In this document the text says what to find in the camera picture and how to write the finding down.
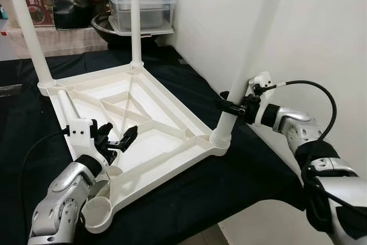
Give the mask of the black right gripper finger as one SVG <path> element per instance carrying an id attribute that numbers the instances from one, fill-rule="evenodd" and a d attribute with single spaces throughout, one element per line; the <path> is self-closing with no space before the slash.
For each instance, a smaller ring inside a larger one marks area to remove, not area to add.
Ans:
<path id="1" fill-rule="evenodd" d="M 245 108 L 243 106 L 224 99 L 218 100 L 218 109 L 220 109 L 220 111 L 222 111 L 223 113 L 228 113 L 232 115 L 245 114 Z"/>

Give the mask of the white plastic table top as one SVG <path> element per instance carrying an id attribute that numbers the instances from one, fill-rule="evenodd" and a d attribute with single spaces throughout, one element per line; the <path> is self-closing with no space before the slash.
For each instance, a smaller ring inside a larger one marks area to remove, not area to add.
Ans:
<path id="1" fill-rule="evenodd" d="M 68 91 L 80 118 L 94 119 L 97 128 L 112 123 L 111 142 L 118 142 L 128 128 L 138 127 L 128 150 L 118 155 L 98 151 L 94 157 L 82 155 L 64 171 L 63 182 L 55 181 L 50 187 L 53 195 L 69 188 L 83 190 L 83 199 L 76 203 L 65 199 L 60 205 L 77 210 L 92 234 L 104 232 L 116 213 L 177 174 L 226 151 L 210 143 L 212 130 L 143 67 L 122 65 L 56 82 L 40 91 L 66 129 L 67 146 L 68 124 L 58 90 Z M 95 144 L 96 130 L 92 135 Z"/>

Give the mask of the black tablecloth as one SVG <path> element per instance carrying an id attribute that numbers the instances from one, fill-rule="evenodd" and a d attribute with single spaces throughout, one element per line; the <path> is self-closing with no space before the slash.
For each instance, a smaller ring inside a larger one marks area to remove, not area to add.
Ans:
<path id="1" fill-rule="evenodd" d="M 26 245 L 29 213 L 70 163 L 52 105 L 40 95 L 29 60 L 0 61 L 0 245 Z M 102 234 L 81 232 L 87 245 L 163 245 L 186 238 L 262 200 L 300 208 L 294 172 L 247 126 L 237 127 L 227 153 L 210 156 L 115 214 Z"/>

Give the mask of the beige cardboard box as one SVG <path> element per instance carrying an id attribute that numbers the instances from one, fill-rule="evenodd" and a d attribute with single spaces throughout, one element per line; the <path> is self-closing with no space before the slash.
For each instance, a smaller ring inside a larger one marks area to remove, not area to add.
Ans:
<path id="1" fill-rule="evenodd" d="M 35 28 L 35 32 L 47 58 L 108 49 L 108 43 L 93 28 L 56 30 L 53 27 L 42 27 Z M 31 58 L 21 28 L 6 28 L 2 33 L 10 40 L 11 48 L 19 59 Z"/>

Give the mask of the black wok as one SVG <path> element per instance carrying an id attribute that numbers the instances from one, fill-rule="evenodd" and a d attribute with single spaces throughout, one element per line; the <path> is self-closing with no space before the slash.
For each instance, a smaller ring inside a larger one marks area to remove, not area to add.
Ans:
<path id="1" fill-rule="evenodd" d="M 105 13 L 99 14 L 93 18 L 91 26 L 94 28 L 95 33 L 97 33 L 97 35 L 107 43 L 108 48 L 112 50 L 131 50 L 131 36 L 118 35 L 118 33 L 113 30 L 112 24 L 108 21 L 110 16 L 110 13 Z M 140 38 L 141 49 L 146 51 L 162 46 L 162 44 L 157 41 L 157 38 L 160 36 L 160 34 L 142 34 Z"/>

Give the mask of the long clear tape strip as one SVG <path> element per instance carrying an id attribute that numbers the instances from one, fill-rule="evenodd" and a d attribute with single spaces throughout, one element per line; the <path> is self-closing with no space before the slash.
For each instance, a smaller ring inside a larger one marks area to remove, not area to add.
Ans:
<path id="1" fill-rule="evenodd" d="M 18 95 L 22 91 L 22 84 L 5 85 L 0 87 L 0 96 Z"/>

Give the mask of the clear plastic storage box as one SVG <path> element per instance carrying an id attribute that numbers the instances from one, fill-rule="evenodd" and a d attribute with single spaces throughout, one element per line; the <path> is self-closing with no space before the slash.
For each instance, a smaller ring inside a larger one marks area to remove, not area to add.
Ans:
<path id="1" fill-rule="evenodd" d="M 140 0 L 139 18 L 142 35 L 173 33 L 172 19 L 176 0 Z M 131 0 L 108 0 L 111 15 L 108 21 L 113 30 L 121 36 L 132 35 Z"/>

